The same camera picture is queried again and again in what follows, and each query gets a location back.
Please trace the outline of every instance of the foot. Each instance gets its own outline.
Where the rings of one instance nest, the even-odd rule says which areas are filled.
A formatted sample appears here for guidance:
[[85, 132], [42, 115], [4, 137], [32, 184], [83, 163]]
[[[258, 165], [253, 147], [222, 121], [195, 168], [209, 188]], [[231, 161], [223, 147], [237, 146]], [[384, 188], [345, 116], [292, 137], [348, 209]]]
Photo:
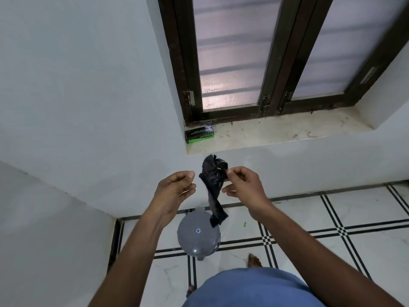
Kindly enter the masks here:
[[189, 289], [186, 292], [186, 298], [189, 297], [190, 294], [192, 294], [195, 291], [195, 287], [193, 285], [189, 285]]
[[260, 260], [258, 259], [258, 257], [256, 257], [254, 254], [250, 253], [249, 254], [249, 258], [247, 260], [247, 267], [263, 267], [263, 265], [261, 265]]

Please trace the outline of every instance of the person's left hand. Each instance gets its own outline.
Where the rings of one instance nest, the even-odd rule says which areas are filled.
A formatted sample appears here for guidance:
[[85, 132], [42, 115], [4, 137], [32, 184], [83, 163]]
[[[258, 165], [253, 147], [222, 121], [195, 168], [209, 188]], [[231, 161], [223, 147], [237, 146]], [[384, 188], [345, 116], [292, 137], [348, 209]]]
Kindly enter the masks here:
[[145, 213], [157, 217], [164, 228], [173, 220], [180, 204], [195, 193], [194, 177], [194, 171], [179, 171], [160, 181]]

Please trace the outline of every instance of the tiled floor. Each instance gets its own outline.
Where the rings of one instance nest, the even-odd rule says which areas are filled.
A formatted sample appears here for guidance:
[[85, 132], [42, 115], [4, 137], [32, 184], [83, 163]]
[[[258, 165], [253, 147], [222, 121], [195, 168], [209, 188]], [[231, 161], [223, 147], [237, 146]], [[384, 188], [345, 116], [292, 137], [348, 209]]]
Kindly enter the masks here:
[[[393, 185], [274, 204], [323, 245], [409, 306], [409, 187]], [[289, 271], [293, 264], [254, 221], [245, 207], [225, 209], [221, 246], [203, 261], [181, 250], [176, 231], [184, 214], [164, 229], [146, 283], [141, 306], [180, 307], [189, 284], [200, 287], [220, 271], [245, 267], [248, 253], [263, 266]], [[122, 245], [136, 221], [124, 225]]]

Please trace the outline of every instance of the trash can lid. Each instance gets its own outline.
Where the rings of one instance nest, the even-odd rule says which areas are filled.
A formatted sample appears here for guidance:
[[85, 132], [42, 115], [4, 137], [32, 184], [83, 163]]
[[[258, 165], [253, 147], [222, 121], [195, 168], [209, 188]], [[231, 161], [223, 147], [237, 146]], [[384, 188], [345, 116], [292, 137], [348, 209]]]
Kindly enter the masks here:
[[179, 224], [177, 240], [188, 255], [204, 258], [214, 252], [220, 240], [220, 228], [212, 228], [212, 215], [204, 209], [188, 213]]

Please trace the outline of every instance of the plastic bag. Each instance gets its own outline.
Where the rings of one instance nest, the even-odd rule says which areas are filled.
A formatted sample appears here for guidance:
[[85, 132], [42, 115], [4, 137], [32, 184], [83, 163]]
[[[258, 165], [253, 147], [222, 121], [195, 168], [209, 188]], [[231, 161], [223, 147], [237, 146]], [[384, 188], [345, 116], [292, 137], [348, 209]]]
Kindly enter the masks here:
[[216, 155], [209, 155], [204, 159], [202, 172], [199, 174], [199, 178], [202, 179], [209, 192], [209, 206], [213, 212], [210, 217], [210, 223], [213, 228], [217, 225], [221, 225], [228, 217], [220, 202], [217, 200], [223, 182], [228, 178], [226, 174], [227, 169], [228, 164], [224, 160], [217, 158]]

